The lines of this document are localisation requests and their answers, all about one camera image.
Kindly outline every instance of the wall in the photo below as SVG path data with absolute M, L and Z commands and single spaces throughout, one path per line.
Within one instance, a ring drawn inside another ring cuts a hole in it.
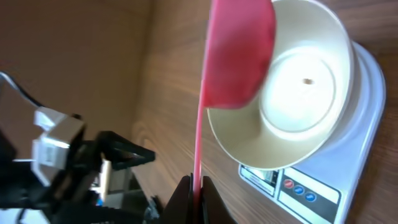
M 0 0 L 0 70 L 49 108 L 78 113 L 87 138 L 130 138 L 150 0 Z M 0 128 L 29 158 L 34 107 L 3 85 Z

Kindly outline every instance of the red button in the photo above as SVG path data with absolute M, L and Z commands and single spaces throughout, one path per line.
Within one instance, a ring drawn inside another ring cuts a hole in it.
M 292 189 L 292 188 L 294 187 L 294 182 L 293 182 L 293 180 L 290 180 L 290 179 L 284 180 L 284 186 L 285 186 L 287 189 Z

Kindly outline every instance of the digital kitchen scale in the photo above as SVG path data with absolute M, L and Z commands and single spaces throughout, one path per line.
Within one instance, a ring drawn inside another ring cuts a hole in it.
M 239 166 L 248 184 L 303 223 L 344 223 L 380 123 L 386 86 L 374 57 L 353 43 L 358 64 L 349 103 L 330 139 L 286 169 Z

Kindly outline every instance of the blue button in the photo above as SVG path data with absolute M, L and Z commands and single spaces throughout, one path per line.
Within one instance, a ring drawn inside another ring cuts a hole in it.
M 300 185 L 295 186 L 293 190 L 294 190 L 294 193 L 296 193 L 297 195 L 304 194 L 304 188 Z
M 314 193 L 312 193 L 312 192 L 308 192 L 308 193 L 305 194 L 305 199 L 308 202 L 314 202 L 317 199 L 317 196 Z

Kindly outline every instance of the red spatula head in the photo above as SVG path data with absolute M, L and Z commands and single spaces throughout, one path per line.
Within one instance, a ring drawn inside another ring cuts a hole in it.
M 214 0 L 203 68 L 204 106 L 233 109 L 260 89 L 275 43 L 271 0 Z

